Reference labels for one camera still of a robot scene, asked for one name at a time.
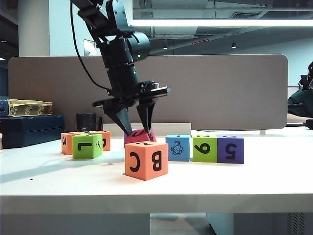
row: white table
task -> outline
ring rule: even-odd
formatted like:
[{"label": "white table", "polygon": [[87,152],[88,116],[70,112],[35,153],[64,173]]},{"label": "white table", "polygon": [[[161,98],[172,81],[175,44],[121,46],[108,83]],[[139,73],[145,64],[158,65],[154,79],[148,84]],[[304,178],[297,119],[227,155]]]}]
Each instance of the white table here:
[{"label": "white table", "polygon": [[61,154],[60,141],[5,149],[1,213],[313,212],[313,131],[227,133],[244,136],[245,164],[169,162],[167,175],[149,181],[125,176],[121,139],[111,141],[110,152],[85,161]]}]

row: white wall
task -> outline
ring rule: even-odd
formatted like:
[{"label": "white wall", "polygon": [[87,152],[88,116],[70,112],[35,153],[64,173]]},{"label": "white wall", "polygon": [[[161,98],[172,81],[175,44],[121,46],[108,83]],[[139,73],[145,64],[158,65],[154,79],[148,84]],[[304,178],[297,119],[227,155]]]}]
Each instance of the white wall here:
[{"label": "white wall", "polygon": [[[70,24],[69,0],[49,1],[50,21],[50,55],[76,56]],[[84,39],[92,40],[85,22],[77,15],[78,8],[73,5],[73,21],[77,47],[80,55],[84,55]]]},{"label": "white wall", "polygon": [[300,75],[308,73],[308,65],[313,61],[313,38],[271,44],[240,50],[238,48],[223,54],[283,54],[288,59],[288,85],[297,86]]},{"label": "white wall", "polygon": [[19,56],[49,56],[49,0],[19,0]]}]

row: black cable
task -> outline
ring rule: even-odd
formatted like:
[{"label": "black cable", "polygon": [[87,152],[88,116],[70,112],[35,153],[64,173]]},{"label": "black cable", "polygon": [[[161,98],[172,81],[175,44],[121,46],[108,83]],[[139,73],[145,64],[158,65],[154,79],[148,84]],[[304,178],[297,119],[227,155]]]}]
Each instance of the black cable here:
[{"label": "black cable", "polygon": [[102,88],[102,89],[105,89],[105,90],[109,90],[109,88],[107,87],[103,87],[101,85],[99,85],[98,83],[96,83],[93,78],[91,77],[90,73],[88,72],[86,66],[84,65],[84,62],[78,52],[78,48],[77,48],[77,43],[76,43],[76,37],[75,37],[75,29],[74,29],[74,21],[73,21],[73,3],[71,2],[70,3],[70,23],[71,23],[71,26],[72,26],[72,33],[73,33],[73,41],[74,41],[74,46],[75,46],[75,50],[76,50],[76,53],[77,53],[77,56],[78,56],[78,59],[80,61],[80,63],[82,64],[82,67],[84,68],[84,70],[86,71],[89,79],[93,82],[94,85]]}]

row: purple foam block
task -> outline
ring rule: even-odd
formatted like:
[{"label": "purple foam block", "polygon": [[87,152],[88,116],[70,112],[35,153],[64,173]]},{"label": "purple foam block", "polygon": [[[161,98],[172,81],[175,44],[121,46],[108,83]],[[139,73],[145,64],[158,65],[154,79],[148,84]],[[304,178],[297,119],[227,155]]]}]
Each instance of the purple foam block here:
[{"label": "purple foam block", "polygon": [[244,163],[244,138],[237,135],[217,135],[218,163]]}]

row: foam cube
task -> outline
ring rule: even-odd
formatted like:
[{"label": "foam cube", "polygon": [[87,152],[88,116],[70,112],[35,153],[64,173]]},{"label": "foam cube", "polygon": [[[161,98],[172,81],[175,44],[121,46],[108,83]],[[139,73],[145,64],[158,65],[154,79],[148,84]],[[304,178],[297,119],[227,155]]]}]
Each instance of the foam cube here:
[{"label": "foam cube", "polygon": [[153,141],[125,144],[125,174],[141,180],[167,174],[167,146]]},{"label": "foam cube", "polygon": [[84,132],[65,132],[61,133],[61,145],[62,145],[62,153],[65,155],[71,155],[73,154],[73,144],[72,144],[72,138],[73,136],[83,134]]},{"label": "foam cube", "polygon": [[167,135],[169,161],[189,161],[190,157],[189,135]]},{"label": "foam cube", "polygon": [[73,136],[73,158],[93,159],[102,155],[102,134],[80,134]]},{"label": "foam cube", "polygon": [[237,135],[217,135],[218,163],[244,163],[244,138]]},{"label": "foam cube", "polygon": [[110,131],[89,131],[91,134],[102,134],[102,151],[111,149],[111,132]]},{"label": "foam cube", "polygon": [[217,163],[217,137],[195,136],[192,137],[193,142],[193,161],[205,163]]},{"label": "foam cube", "polygon": [[[152,130],[152,140],[154,142],[156,142],[156,135],[153,129]],[[141,141],[150,141],[149,135],[148,133],[145,131],[144,128],[142,129],[138,129],[138,130],[134,130],[130,135],[128,135],[125,140],[124,143],[135,143],[135,142],[141,142]]]}]

